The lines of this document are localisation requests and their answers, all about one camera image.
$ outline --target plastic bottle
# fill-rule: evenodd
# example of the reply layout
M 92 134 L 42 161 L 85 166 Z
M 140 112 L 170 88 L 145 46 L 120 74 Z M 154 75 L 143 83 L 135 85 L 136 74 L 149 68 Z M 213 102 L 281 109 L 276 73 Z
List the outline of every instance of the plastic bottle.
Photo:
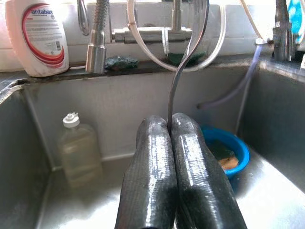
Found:
M 13 49 L 30 76 L 44 77 L 69 67 L 60 17 L 45 0 L 8 0 L 6 25 Z
M 77 113 L 64 117 L 59 140 L 62 166 L 72 187 L 83 186 L 102 174 L 97 136 L 92 127 L 80 124 Z

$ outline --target clear plastic tube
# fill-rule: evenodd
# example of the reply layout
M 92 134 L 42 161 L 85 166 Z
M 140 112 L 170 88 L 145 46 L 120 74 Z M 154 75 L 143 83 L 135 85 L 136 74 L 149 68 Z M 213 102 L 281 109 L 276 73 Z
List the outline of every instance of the clear plastic tube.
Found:
M 263 49 L 263 47 L 261 45 L 258 45 L 256 47 L 254 57 L 252 59 L 250 67 L 248 68 L 248 71 L 247 71 L 245 77 L 238 83 L 238 85 L 236 87 L 229 90 L 224 95 L 220 96 L 219 98 L 217 98 L 213 101 L 198 104 L 197 108 L 198 109 L 207 109 L 207 108 L 210 108 L 210 107 L 218 106 L 218 105 L 220 105 L 224 102 L 227 102 L 231 98 L 233 98 L 246 85 L 246 83 L 249 80 L 251 80 L 251 78 L 253 76 L 253 73 L 254 73 L 254 70 L 255 70 L 255 67 L 257 66 L 259 56 L 261 54 L 262 49 Z
M 128 0 L 127 3 L 127 14 L 128 14 L 128 22 L 129 22 L 129 29 L 131 30 L 135 40 L 137 41 L 137 43 L 139 44 L 140 48 L 142 49 L 142 51 L 151 59 L 153 60 L 155 63 L 157 63 L 158 65 L 160 65 L 161 67 L 173 71 L 175 72 L 178 68 L 170 65 L 170 64 L 166 64 L 162 61 L 160 61 L 156 56 L 154 56 L 150 50 L 147 48 L 146 44 L 144 43 L 138 27 L 136 25 L 135 22 L 135 15 L 134 15 L 134 3 L 135 0 Z M 219 35 L 219 39 L 217 42 L 217 45 L 215 46 L 215 49 L 213 50 L 213 52 L 211 53 L 211 55 L 205 59 L 203 62 L 201 62 L 200 64 L 190 67 L 190 68 L 184 68 L 183 72 L 195 72 L 198 71 L 200 69 L 205 68 L 206 66 L 208 66 L 218 55 L 221 46 L 224 42 L 224 37 L 225 37 L 225 32 L 226 32 L 226 13 L 225 13 L 225 5 L 220 5 L 220 16 L 221 16 L 221 30 L 220 30 L 220 35 Z

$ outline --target white hose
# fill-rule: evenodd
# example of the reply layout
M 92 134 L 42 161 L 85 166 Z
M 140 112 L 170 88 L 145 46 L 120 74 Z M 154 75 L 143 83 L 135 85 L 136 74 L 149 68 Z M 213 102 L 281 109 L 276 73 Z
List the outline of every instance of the white hose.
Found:
M 240 1 L 241 5 L 242 5 L 243 8 L 244 8 L 244 11 L 245 11 L 245 13 L 246 13 L 246 15 L 247 15 L 247 17 L 248 17 L 250 23 L 251 23 L 252 28 L 253 28 L 253 30 L 255 31 L 256 35 L 258 36 L 258 38 L 263 39 L 263 37 L 262 37 L 262 35 L 260 34 L 260 32 L 258 31 L 256 25 L 254 24 L 254 21 L 253 21 L 253 19 L 252 19 L 252 17 L 251 17 L 251 14 L 250 14 L 250 11 L 249 11 L 249 8 L 248 8 L 247 4 L 245 3 L 244 0 L 239 0 L 239 1 Z
M 135 40 L 137 41 L 137 43 L 139 44 L 140 48 L 142 49 L 142 51 L 151 59 L 153 60 L 155 63 L 157 63 L 158 65 L 160 65 L 163 68 L 166 68 L 167 70 L 173 71 L 175 72 L 178 68 L 170 65 L 170 64 L 166 64 L 162 61 L 160 61 L 157 57 L 155 57 L 150 50 L 147 48 L 146 44 L 144 43 L 137 24 L 135 22 L 135 15 L 134 15 L 134 2 L 135 0 L 128 0 L 127 3 L 127 14 L 128 14 L 128 22 L 129 22 L 129 29 L 131 30 Z M 213 50 L 213 52 L 211 53 L 211 55 L 205 59 L 203 62 L 201 62 L 200 64 L 190 67 L 190 68 L 184 68 L 183 72 L 195 72 L 198 71 L 200 69 L 205 68 L 206 66 L 208 66 L 218 55 L 221 46 L 224 42 L 224 37 L 225 37 L 225 31 L 226 31 L 226 13 L 225 13 L 225 5 L 220 5 L 220 17 L 221 17 L 221 25 L 220 25 L 220 35 L 219 35 L 219 39 L 218 42 L 215 46 L 215 49 Z

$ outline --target kitchen faucet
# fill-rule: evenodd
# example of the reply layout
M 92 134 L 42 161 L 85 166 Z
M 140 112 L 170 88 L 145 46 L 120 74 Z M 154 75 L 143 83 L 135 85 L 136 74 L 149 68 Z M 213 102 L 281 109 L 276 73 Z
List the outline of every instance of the kitchen faucet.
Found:
M 291 32 L 286 0 L 276 0 L 273 43 L 276 61 L 291 61 L 294 58 L 295 36 Z
M 88 44 L 86 72 L 104 73 L 106 60 L 105 23 L 109 0 L 97 0 L 91 40 Z

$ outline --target faucet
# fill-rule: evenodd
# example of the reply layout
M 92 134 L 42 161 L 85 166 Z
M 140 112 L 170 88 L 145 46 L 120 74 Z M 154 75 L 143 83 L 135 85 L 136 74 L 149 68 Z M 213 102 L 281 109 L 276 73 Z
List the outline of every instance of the faucet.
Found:
M 86 72 L 104 73 L 106 48 L 105 48 L 105 23 L 109 0 L 97 0 L 91 40 L 88 44 Z
M 273 42 L 276 61 L 291 61 L 294 58 L 295 36 L 291 32 L 286 0 L 276 0 Z
M 182 0 L 173 0 L 172 10 L 172 26 L 171 28 L 164 27 L 139 27 L 138 30 L 142 39 L 146 43 L 160 43 L 165 42 L 184 42 L 191 38 L 192 30 L 181 26 L 181 4 Z M 167 39 L 163 39 L 163 34 L 167 33 Z M 114 29 L 112 39 L 115 42 L 136 43 L 131 31 L 128 27 L 122 29 Z

